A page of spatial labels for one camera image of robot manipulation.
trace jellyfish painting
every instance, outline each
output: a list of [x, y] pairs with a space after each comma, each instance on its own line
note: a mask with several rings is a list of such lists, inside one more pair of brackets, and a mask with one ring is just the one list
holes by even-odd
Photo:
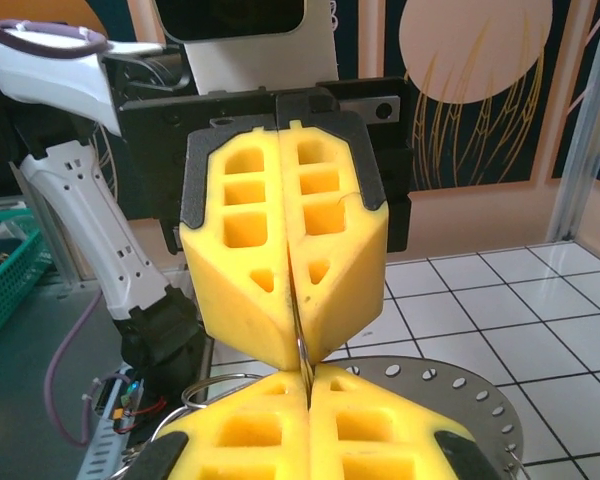
[[412, 93], [414, 189], [530, 179], [568, 3], [386, 1], [385, 74]]

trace triangular hole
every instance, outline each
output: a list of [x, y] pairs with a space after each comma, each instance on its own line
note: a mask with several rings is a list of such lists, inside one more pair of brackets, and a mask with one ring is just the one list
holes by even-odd
[[329, 260], [316, 260], [315, 262], [311, 262], [309, 264], [309, 277], [311, 278], [311, 283], [318, 285], [329, 271], [329, 267], [331, 267]]
[[251, 272], [251, 280], [256, 282], [265, 292], [273, 292], [273, 272], [268, 268]]

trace yellow foam block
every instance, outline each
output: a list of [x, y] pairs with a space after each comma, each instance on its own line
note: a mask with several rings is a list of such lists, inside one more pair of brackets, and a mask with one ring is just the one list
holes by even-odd
[[161, 432], [189, 442], [169, 480], [307, 480], [309, 412], [297, 373], [278, 372]]
[[291, 297], [312, 363], [382, 311], [388, 207], [363, 204], [349, 145], [315, 127], [256, 130], [209, 158], [204, 224], [180, 226], [205, 326], [299, 368]]
[[278, 372], [160, 432], [189, 437], [169, 480], [456, 480], [434, 433], [456, 422], [355, 375], [318, 365], [311, 410]]

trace perforated metal disc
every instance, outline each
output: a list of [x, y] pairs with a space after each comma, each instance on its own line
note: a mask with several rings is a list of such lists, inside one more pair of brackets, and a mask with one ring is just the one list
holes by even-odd
[[463, 425], [501, 477], [515, 477], [522, 458], [520, 419], [500, 390], [464, 368], [411, 357], [358, 357], [329, 362]]

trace purple cable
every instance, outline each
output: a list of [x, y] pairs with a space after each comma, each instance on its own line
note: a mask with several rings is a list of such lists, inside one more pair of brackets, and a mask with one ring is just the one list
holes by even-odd
[[[48, 45], [30, 42], [4, 30], [6, 28], [16, 28], [18, 25], [22, 25], [27, 31], [80, 38], [87, 40], [89, 43], [75, 48], [50, 47]], [[28, 20], [0, 21], [0, 43], [22, 53], [36, 55], [38, 57], [55, 58], [58, 60], [73, 60], [76, 58], [88, 57], [95, 53], [106, 52], [110, 48], [109, 42], [104, 35], [89, 29], [70, 27], [58, 23], [29, 22]]]
[[58, 415], [58, 411], [56, 410], [56, 404], [53, 399], [53, 381], [56, 376], [56, 370], [58, 369], [60, 360], [62, 360], [62, 357], [64, 356], [65, 352], [67, 351], [67, 348], [69, 347], [69, 345], [71, 344], [73, 339], [76, 337], [76, 335], [80, 332], [80, 330], [82, 329], [84, 324], [87, 322], [87, 320], [89, 320], [89, 317], [91, 317], [91, 314], [95, 310], [95, 308], [98, 305], [98, 302], [100, 301], [101, 298], [102, 298], [102, 290], [99, 290], [98, 293], [96, 294], [96, 296], [93, 297], [93, 300], [91, 300], [89, 305], [87, 305], [87, 308], [85, 308], [84, 312], [82, 312], [82, 315], [80, 315], [80, 318], [78, 319], [76, 324], [73, 326], [73, 328], [71, 328], [69, 333], [67, 333], [67, 336], [64, 337], [64, 340], [62, 340], [62, 343], [60, 344], [60, 346], [58, 347], [56, 352], [53, 354], [53, 357], [51, 358], [51, 362], [49, 363], [49, 366], [47, 367], [47, 373], [44, 377], [44, 387], [43, 387], [44, 406], [47, 410], [47, 415], [49, 416], [49, 420], [51, 421], [53, 426], [56, 428], [56, 430], [58, 430], [60, 435], [62, 435], [62, 437], [67, 442], [69, 442], [71, 445], [74, 445], [76, 447], [87, 446], [89, 443], [89, 439], [91, 438], [91, 427], [89, 424], [89, 415], [91, 413], [91, 404], [93, 401], [92, 397], [93, 397], [93, 395], [95, 395], [96, 391], [98, 390], [98, 387], [103, 382], [106, 382], [107, 380], [112, 379], [112, 378], [117, 378], [127, 384], [131, 383], [131, 380], [129, 379], [129, 377], [122, 375], [121, 373], [112, 373], [110, 375], [107, 375], [102, 380], [94, 379], [94, 381], [91, 383], [91, 387], [90, 387], [89, 391], [83, 396], [84, 403], [82, 405], [82, 419], [81, 419], [81, 424], [82, 424], [81, 435], [82, 436], [81, 436], [80, 440], [76, 440], [74, 437], [72, 437], [71, 434], [67, 431], [67, 429], [62, 424], [62, 420], [60, 420], [60, 416]]

